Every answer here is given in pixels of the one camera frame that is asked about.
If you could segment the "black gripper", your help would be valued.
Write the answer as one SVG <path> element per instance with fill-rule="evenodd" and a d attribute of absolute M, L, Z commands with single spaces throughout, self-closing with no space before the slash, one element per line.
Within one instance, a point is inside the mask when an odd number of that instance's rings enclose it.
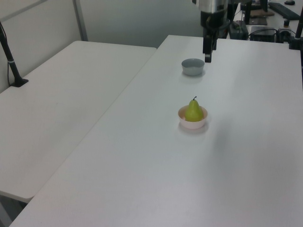
<path fill-rule="evenodd" d="M 223 30 L 227 29 L 230 20 L 225 16 L 226 11 L 208 13 L 201 11 L 201 26 L 203 28 L 203 53 L 205 54 L 205 62 L 211 63 L 212 50 L 217 47 L 217 37 Z"/>

